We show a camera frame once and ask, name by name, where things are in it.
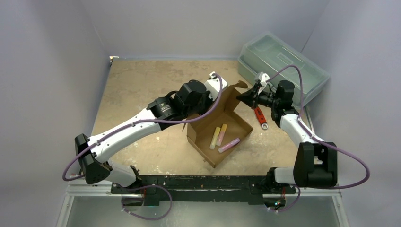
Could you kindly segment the purple highlighter marker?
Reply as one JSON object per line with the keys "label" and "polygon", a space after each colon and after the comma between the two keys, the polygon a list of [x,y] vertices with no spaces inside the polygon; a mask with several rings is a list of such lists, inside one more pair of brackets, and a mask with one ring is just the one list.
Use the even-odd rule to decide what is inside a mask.
{"label": "purple highlighter marker", "polygon": [[224,146],[221,146],[220,148],[218,148],[218,152],[221,154],[229,149],[231,149],[232,147],[236,146],[241,140],[239,138],[236,138],[234,140],[232,140],[231,142],[225,144]]}

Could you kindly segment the orange pink highlighter marker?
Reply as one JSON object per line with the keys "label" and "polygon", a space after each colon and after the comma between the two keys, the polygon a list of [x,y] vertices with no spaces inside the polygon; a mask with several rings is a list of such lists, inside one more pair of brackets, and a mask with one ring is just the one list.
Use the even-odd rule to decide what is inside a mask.
{"label": "orange pink highlighter marker", "polygon": [[221,129],[220,129],[220,133],[218,135],[218,139],[217,139],[217,142],[216,142],[217,146],[221,146],[226,131],[227,131],[227,124],[222,124]]}

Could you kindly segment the brown cardboard box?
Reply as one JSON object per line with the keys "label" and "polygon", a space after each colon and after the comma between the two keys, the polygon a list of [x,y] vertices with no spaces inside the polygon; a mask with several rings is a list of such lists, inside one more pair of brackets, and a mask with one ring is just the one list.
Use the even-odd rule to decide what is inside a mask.
{"label": "brown cardboard box", "polygon": [[238,81],[228,86],[208,116],[187,126],[188,142],[212,168],[217,167],[253,131],[253,127],[235,113],[240,103],[237,100],[239,88],[247,89],[248,85]]}

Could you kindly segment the yellow highlighter marker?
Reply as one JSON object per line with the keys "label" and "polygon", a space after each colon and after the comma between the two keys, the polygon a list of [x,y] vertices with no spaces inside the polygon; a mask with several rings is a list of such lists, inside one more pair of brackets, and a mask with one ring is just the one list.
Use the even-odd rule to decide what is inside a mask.
{"label": "yellow highlighter marker", "polygon": [[216,142],[217,142],[217,139],[218,139],[218,135],[219,135],[219,133],[220,133],[220,127],[216,127],[215,128],[215,131],[214,131],[214,133],[213,133],[213,136],[212,136],[212,140],[211,140],[211,143],[210,143],[210,146],[209,146],[209,148],[211,149],[211,150],[214,150],[215,149],[215,146],[216,146]]}

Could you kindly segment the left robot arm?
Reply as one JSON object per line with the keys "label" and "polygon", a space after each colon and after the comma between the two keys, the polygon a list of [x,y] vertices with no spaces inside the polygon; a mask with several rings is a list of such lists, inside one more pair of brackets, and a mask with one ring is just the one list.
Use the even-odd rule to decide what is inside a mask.
{"label": "left robot arm", "polygon": [[122,186],[128,193],[140,190],[141,180],[133,166],[114,164],[110,158],[128,145],[170,126],[188,123],[190,115],[202,119],[211,111],[213,102],[221,96],[222,80],[209,79],[205,83],[190,80],[180,90],[155,99],[137,115],[120,125],[87,137],[75,138],[79,165],[87,184],[103,180]]}

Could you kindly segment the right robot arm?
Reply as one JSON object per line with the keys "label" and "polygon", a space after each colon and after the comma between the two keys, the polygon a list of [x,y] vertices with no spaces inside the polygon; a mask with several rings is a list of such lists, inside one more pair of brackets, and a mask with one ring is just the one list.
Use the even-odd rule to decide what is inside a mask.
{"label": "right robot arm", "polygon": [[278,192],[285,184],[298,187],[330,188],[338,181],[338,157],[335,144],[328,145],[313,139],[312,132],[303,123],[299,112],[292,106],[295,86],[282,80],[275,93],[260,91],[262,83],[237,96],[252,109],[263,105],[271,109],[271,118],[298,146],[293,167],[272,167],[267,172],[266,188]]}

